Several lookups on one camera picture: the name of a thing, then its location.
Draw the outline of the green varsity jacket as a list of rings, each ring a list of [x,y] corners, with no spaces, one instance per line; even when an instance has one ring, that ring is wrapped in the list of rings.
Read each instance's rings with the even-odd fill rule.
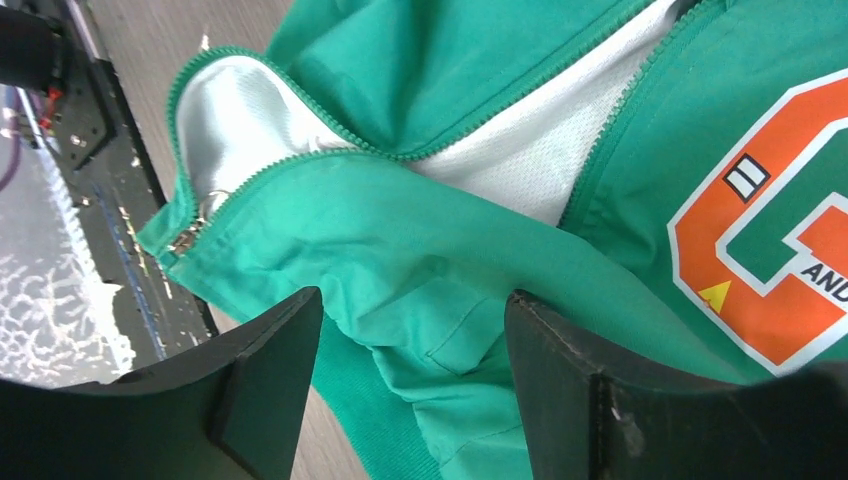
[[[141,244],[239,322],[320,290],[374,479],[537,479],[517,290],[714,381],[847,366],[843,1],[299,1],[167,111]]]

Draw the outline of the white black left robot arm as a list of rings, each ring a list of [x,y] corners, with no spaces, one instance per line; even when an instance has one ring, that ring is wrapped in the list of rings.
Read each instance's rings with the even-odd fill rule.
[[[47,93],[62,89],[67,65],[62,29],[50,19],[1,6],[1,83]]]

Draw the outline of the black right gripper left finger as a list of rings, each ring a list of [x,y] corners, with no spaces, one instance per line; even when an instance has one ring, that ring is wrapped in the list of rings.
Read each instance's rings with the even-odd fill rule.
[[[5,479],[287,479],[321,323],[307,287],[110,384],[3,381]]]

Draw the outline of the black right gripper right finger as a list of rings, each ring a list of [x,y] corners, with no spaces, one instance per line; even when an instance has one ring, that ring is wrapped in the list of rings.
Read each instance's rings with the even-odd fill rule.
[[[847,366],[743,386],[649,360],[521,290],[505,335],[537,479],[843,479]]]

